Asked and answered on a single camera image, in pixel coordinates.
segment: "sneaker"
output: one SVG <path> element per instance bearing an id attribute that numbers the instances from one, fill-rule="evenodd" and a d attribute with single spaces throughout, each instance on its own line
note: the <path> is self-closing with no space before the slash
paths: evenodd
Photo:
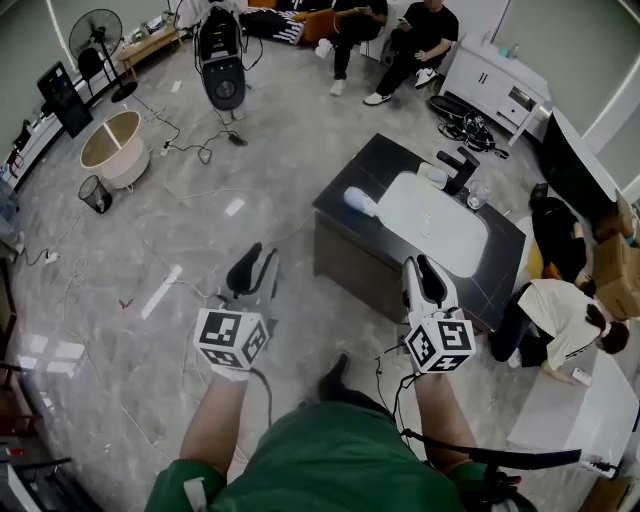
<path id="1" fill-rule="evenodd" d="M 364 99 L 364 104 L 369 105 L 370 107 L 375 107 L 376 105 L 380 105 L 385 101 L 389 101 L 391 99 L 391 94 L 387 94 L 386 96 L 380 96 L 377 92 L 374 92 L 370 96 L 367 96 Z"/>
<path id="2" fill-rule="evenodd" d="M 316 47 L 316 55 L 321 59 L 326 59 L 329 52 L 333 50 L 333 45 L 328 39 L 320 39 Z"/>
<path id="3" fill-rule="evenodd" d="M 433 77 L 436 76 L 436 72 L 431 68 L 423 68 L 419 70 L 416 75 L 418 76 L 416 89 L 422 89 Z"/>
<path id="4" fill-rule="evenodd" d="M 516 351 L 511 354 L 511 357 L 507 359 L 507 364 L 509 365 L 509 368 L 520 368 L 520 366 L 522 366 L 522 356 L 518 349 L 516 349 Z"/>
<path id="5" fill-rule="evenodd" d="M 331 90 L 329 91 L 329 94 L 331 94 L 331 96 L 342 96 L 345 85 L 346 85 L 345 80 L 336 80 L 335 82 L 333 82 L 333 85 L 331 86 Z"/>

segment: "faucet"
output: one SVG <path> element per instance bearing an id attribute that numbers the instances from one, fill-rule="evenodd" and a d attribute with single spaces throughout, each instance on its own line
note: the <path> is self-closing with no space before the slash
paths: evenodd
<path id="1" fill-rule="evenodd" d="M 465 183 L 480 165 L 480 162 L 478 162 L 476 157 L 469 153 L 466 148 L 460 146 L 458 148 L 458 153 L 465 158 L 464 162 L 459 162 L 444 151 L 438 151 L 438 154 L 436 155 L 438 160 L 443 161 L 449 167 L 453 167 L 458 171 L 458 174 L 456 174 L 454 178 L 449 178 L 447 180 L 447 184 L 444 187 L 444 191 L 452 196 L 455 196 L 462 190 L 462 187 L 464 187 Z"/>

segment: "black desk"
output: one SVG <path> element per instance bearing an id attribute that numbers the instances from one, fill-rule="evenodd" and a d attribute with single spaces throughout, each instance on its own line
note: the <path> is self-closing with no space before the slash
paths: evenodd
<path id="1" fill-rule="evenodd" d="M 313 203 L 317 210 L 315 274 L 331 278 L 393 322 L 406 315 L 402 266 L 408 257 L 420 252 L 377 218 L 353 210 L 342 197 L 348 187 L 358 187 L 378 201 L 399 173 L 417 172 L 422 162 L 414 153 L 377 134 Z M 466 205 L 464 197 L 460 201 Z M 467 279 L 448 274 L 457 288 L 459 305 L 474 327 L 479 331 L 497 330 L 511 296 L 525 236 L 489 205 L 476 213 L 487 225 L 489 235 L 478 270 Z"/>

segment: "shoe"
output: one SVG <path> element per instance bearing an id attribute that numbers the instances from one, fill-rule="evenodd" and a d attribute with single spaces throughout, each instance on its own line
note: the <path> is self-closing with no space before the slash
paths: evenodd
<path id="1" fill-rule="evenodd" d="M 370 96 L 367 96 L 364 99 L 364 104 L 369 105 L 370 107 L 375 107 L 376 105 L 380 105 L 385 101 L 389 101 L 391 99 L 391 94 L 387 94 L 386 96 L 380 96 L 377 92 L 374 92 Z"/>
<path id="2" fill-rule="evenodd" d="M 329 94 L 331 94 L 331 96 L 342 96 L 342 93 L 344 92 L 344 86 L 346 84 L 347 82 L 345 80 L 336 80 L 335 82 L 333 82 Z"/>
<path id="3" fill-rule="evenodd" d="M 522 366 L 522 356 L 518 349 L 516 349 L 516 351 L 511 354 L 511 357 L 507 359 L 507 364 L 509 365 L 509 368 L 520 368 Z"/>
<path id="4" fill-rule="evenodd" d="M 349 369 L 349 354 L 343 350 L 339 350 L 331 358 L 329 363 L 329 374 L 335 375 L 342 379 Z"/>
<path id="5" fill-rule="evenodd" d="M 326 59 L 329 52 L 333 50 L 333 45 L 328 39 L 320 39 L 318 46 L 316 46 L 316 55 L 321 59 Z"/>
<path id="6" fill-rule="evenodd" d="M 416 75 L 418 76 L 416 89 L 422 89 L 433 77 L 436 76 L 436 72 L 431 68 L 424 68 L 419 70 Z"/>

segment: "white box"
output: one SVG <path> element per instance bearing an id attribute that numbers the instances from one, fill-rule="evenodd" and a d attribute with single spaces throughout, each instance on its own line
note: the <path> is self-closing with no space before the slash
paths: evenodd
<path id="1" fill-rule="evenodd" d="M 193 335 L 211 364 L 238 370 L 250 370 L 268 340 L 262 315 L 224 309 L 201 309 Z"/>

